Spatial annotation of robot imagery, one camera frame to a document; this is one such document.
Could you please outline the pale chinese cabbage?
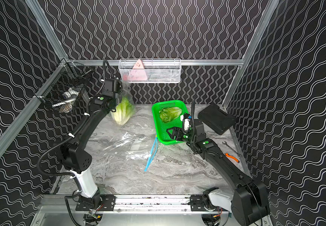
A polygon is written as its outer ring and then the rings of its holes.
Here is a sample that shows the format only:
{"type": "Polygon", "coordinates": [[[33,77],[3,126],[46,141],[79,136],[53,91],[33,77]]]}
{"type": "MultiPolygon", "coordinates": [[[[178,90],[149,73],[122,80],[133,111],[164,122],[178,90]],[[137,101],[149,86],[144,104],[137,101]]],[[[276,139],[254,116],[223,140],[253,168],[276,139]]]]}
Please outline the pale chinese cabbage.
{"type": "Polygon", "coordinates": [[[124,125],[135,114],[135,106],[127,97],[116,108],[116,112],[111,112],[111,116],[118,125],[124,125]]]}

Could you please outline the green chinese cabbage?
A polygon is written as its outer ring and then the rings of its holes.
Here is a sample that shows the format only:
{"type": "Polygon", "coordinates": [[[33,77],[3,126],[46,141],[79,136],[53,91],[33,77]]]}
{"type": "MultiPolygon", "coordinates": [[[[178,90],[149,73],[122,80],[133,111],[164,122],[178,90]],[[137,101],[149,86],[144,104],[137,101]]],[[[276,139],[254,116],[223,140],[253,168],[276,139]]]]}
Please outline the green chinese cabbage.
{"type": "Polygon", "coordinates": [[[182,109],[179,107],[167,107],[159,111],[159,117],[163,123],[171,122],[180,117],[182,109]]]}

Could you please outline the zip-top bag blue seal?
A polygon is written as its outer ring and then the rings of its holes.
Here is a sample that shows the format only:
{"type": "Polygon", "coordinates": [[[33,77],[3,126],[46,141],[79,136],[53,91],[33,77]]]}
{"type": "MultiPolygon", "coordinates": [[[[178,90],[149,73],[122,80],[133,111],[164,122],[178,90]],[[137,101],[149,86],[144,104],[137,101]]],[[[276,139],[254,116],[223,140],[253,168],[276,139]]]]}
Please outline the zip-top bag blue seal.
{"type": "Polygon", "coordinates": [[[108,146],[103,149],[104,154],[123,157],[129,160],[145,160],[144,171],[149,169],[159,147],[156,135],[134,134],[128,131],[119,133],[108,142],[108,146]]]}

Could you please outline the zip-top bag with two cabbages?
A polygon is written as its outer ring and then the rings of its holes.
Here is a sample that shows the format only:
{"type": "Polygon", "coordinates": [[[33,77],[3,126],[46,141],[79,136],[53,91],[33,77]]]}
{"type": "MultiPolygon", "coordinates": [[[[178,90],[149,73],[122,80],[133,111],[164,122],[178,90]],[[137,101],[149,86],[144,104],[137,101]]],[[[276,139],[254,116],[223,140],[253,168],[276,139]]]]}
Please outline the zip-top bag with two cabbages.
{"type": "Polygon", "coordinates": [[[133,96],[130,92],[130,83],[122,82],[122,92],[118,95],[118,105],[110,115],[119,126],[125,125],[136,113],[133,96]]]}

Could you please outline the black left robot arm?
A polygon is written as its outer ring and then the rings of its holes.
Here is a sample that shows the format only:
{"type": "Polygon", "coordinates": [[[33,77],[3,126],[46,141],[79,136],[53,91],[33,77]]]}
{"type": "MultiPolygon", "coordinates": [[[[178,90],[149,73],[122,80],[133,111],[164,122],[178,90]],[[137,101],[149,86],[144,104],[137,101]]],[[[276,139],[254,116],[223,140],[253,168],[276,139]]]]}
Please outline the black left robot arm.
{"type": "Polygon", "coordinates": [[[85,151],[88,140],[99,123],[117,106],[119,94],[97,94],[86,105],[82,120],[64,140],[46,151],[37,162],[38,171],[45,176],[70,176],[78,187],[80,202],[84,202],[90,209],[97,209],[101,205],[100,190],[95,184],[90,165],[92,156],[85,151]],[[67,170],[63,173],[51,173],[42,169],[42,160],[49,153],[54,152],[58,160],[67,170]]]}

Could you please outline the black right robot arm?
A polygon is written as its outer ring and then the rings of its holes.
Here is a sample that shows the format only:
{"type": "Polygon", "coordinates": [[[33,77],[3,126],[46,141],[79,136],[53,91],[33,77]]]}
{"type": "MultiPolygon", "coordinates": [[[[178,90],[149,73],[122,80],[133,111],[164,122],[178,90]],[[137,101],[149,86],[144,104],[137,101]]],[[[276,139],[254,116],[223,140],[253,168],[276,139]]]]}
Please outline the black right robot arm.
{"type": "Polygon", "coordinates": [[[248,226],[269,215],[268,192],[265,185],[243,173],[221,151],[204,131],[198,119],[185,119],[181,127],[166,130],[171,139],[185,142],[194,154],[200,155],[223,177],[232,194],[218,187],[207,189],[202,198],[191,205],[207,211],[224,209],[233,214],[242,226],[248,226]]]}

